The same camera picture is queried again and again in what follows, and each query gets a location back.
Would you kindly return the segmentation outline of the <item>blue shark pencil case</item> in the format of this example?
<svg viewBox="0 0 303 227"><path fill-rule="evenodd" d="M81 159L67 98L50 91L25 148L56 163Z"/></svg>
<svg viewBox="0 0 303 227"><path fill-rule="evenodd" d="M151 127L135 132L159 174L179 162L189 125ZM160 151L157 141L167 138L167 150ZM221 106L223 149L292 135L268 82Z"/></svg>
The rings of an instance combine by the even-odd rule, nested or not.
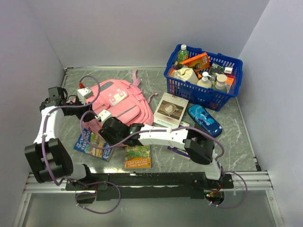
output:
<svg viewBox="0 0 303 227"><path fill-rule="evenodd" d="M222 133L222 126L202 106L193 105L188 108L187 112L212 137L216 138Z"/></svg>

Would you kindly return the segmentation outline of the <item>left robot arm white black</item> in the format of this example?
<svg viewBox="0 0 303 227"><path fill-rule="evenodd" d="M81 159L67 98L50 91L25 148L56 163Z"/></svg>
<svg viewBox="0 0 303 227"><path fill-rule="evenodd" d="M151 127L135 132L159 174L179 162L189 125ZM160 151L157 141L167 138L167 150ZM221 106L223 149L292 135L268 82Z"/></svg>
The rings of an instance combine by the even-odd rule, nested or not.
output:
<svg viewBox="0 0 303 227"><path fill-rule="evenodd" d="M77 180L77 185L88 190L94 179L86 164L74 164L59 139L62 120L65 116L82 115L91 110L87 99L93 97L88 87L78 89L73 101L68 99L67 90L62 87L48 89L49 97L40 107L42 116L40 129L32 145L25 147L25 156L31 171L39 183L62 178Z"/></svg>

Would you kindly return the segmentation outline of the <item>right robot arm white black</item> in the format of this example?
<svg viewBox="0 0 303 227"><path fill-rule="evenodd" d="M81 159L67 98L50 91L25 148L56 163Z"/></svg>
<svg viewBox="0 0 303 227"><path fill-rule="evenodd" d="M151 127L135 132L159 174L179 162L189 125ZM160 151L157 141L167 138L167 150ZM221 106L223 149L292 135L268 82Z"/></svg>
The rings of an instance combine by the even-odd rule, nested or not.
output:
<svg viewBox="0 0 303 227"><path fill-rule="evenodd" d="M223 183L222 166L218 161L220 156L215 153L214 145L217 144L222 153L224 153L224 147L208 133L190 126L165 128L140 123L127 126L111 116L108 111L103 111L100 116L93 111L86 111L80 119L81 130L83 130L83 120L88 114L102 121L99 132L111 147L119 145L176 147L185 150L193 162L203 166L206 181L211 188L218 188Z"/></svg>

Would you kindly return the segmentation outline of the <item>beige crumpled bag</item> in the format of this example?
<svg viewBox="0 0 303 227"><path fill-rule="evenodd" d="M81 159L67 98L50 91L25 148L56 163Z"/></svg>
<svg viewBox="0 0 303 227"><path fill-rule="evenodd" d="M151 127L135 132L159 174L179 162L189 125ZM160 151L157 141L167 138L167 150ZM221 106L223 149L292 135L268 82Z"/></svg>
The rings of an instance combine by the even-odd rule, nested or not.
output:
<svg viewBox="0 0 303 227"><path fill-rule="evenodd" d="M182 81L188 81L194 85L198 83L198 77L195 71L191 68L181 68L179 70L173 70L170 76Z"/></svg>

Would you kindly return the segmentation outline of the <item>blue treehouse book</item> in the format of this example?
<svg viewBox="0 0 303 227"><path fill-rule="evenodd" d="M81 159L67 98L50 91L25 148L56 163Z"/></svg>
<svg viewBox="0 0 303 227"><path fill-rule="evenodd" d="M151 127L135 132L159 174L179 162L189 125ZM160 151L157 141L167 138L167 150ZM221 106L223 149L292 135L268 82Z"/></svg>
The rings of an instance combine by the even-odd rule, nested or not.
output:
<svg viewBox="0 0 303 227"><path fill-rule="evenodd" d="M108 148L110 145L105 142L100 136L94 134L88 129L83 129L83 133L87 140L96 147L103 147L107 149L96 149L88 144L81 134L74 145L74 149L94 157L98 157L104 161L109 162L113 154L113 148Z"/></svg>

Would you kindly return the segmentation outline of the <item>orange treehouse book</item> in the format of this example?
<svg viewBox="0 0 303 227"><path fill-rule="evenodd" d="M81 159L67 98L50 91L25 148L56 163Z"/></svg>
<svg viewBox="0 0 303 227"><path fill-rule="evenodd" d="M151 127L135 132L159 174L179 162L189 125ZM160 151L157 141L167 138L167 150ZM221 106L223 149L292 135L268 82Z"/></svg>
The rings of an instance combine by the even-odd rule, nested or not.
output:
<svg viewBox="0 0 303 227"><path fill-rule="evenodd" d="M151 168L150 146L127 146L125 148L125 169Z"/></svg>

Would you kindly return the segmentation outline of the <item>white coffee cover book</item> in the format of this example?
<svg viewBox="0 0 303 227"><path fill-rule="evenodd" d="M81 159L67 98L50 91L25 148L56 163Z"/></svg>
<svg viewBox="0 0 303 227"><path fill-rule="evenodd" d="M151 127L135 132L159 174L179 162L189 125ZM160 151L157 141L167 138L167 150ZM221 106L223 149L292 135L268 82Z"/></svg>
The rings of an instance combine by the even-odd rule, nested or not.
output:
<svg viewBox="0 0 303 227"><path fill-rule="evenodd" d="M177 128L185 113L188 100L164 93L154 112L153 123L163 127Z"/></svg>

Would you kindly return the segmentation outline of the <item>purple book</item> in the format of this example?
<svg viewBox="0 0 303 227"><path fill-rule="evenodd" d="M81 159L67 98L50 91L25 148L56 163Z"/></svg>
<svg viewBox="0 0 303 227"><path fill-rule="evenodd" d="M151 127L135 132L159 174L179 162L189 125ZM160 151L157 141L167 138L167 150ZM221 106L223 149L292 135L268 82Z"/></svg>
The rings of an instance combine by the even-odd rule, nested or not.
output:
<svg viewBox="0 0 303 227"><path fill-rule="evenodd" d="M185 121L181 121L179 127L181 127L181 126L190 126L190 124ZM187 160L190 160L190 156L185 150L182 150L182 149L179 149L176 147L170 147L170 146L167 146L167 149L181 157L186 158Z"/></svg>

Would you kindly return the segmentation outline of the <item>green drink bottle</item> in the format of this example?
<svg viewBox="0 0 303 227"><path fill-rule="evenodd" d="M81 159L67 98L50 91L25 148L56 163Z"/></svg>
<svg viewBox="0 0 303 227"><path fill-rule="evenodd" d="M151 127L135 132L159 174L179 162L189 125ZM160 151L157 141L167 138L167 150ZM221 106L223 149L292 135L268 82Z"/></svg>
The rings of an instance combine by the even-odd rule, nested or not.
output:
<svg viewBox="0 0 303 227"><path fill-rule="evenodd" d="M178 62L183 62L188 59L189 51L187 50L187 46L182 44L180 50L178 51Z"/></svg>

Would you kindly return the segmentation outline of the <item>blue plastic basket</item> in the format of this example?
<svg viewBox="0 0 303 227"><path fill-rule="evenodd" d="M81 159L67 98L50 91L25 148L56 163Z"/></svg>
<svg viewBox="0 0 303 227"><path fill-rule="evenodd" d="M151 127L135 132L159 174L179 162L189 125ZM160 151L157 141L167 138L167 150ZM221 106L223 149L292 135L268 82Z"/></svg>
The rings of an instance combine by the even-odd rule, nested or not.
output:
<svg viewBox="0 0 303 227"><path fill-rule="evenodd" d="M223 69L232 68L231 75L234 80L227 93L225 80L217 88L213 87L211 78L216 75L209 72L213 64ZM219 111L232 97L238 95L243 74L242 66L240 59L178 44L164 72L167 92L187 99L189 103Z"/></svg>

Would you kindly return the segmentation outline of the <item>orange box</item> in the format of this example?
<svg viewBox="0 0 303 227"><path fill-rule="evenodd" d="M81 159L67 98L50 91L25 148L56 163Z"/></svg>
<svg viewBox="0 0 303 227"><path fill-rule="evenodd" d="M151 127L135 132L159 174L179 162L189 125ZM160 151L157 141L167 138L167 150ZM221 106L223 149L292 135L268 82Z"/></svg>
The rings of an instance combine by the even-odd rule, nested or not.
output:
<svg viewBox="0 0 303 227"><path fill-rule="evenodd" d="M189 68L192 68L196 72L202 71L209 68L210 58L206 52L201 53L197 56L191 57L185 61L181 62L182 65L186 65Z"/></svg>

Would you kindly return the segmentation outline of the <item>grey pump bottle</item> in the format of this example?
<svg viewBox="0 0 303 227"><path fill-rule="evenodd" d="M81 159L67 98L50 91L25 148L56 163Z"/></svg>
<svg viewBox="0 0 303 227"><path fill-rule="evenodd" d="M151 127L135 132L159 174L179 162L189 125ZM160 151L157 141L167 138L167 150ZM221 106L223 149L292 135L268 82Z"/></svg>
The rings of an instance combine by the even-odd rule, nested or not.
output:
<svg viewBox="0 0 303 227"><path fill-rule="evenodd" d="M225 86L227 76L225 74L219 74L219 73L215 73L215 75L216 75L216 82L213 84L212 89L227 93L227 87Z"/></svg>

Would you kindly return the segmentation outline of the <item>dark green packet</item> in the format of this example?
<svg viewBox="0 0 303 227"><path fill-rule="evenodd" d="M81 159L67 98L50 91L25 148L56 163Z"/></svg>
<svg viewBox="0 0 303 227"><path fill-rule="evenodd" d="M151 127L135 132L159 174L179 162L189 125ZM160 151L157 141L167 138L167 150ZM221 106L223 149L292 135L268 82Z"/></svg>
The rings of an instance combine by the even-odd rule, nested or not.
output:
<svg viewBox="0 0 303 227"><path fill-rule="evenodd" d="M216 73L224 74L224 67L213 62L209 69L209 74L212 76L212 75L215 75Z"/></svg>

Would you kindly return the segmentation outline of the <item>small orange packet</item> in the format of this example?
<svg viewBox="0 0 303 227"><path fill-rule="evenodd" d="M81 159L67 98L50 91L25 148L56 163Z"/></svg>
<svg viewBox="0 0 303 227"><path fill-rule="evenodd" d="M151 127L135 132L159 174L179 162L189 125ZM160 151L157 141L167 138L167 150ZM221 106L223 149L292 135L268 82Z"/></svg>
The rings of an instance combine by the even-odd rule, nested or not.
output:
<svg viewBox="0 0 303 227"><path fill-rule="evenodd" d="M225 87L227 89L227 92L229 92L229 90L231 89L234 80L235 80L234 77L227 77L227 80L225 81Z"/></svg>

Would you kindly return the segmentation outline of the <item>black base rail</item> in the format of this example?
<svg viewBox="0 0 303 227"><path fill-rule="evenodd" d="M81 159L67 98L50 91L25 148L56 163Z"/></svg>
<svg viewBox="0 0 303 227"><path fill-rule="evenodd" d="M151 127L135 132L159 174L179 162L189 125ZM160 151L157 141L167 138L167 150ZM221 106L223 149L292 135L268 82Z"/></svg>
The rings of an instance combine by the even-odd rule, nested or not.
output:
<svg viewBox="0 0 303 227"><path fill-rule="evenodd" d="M91 174L92 183L82 185L69 181L69 192L95 192L97 201L118 199L183 198L204 199L207 191L234 188L232 176L219 180L206 178L204 172L178 173L111 173Z"/></svg>

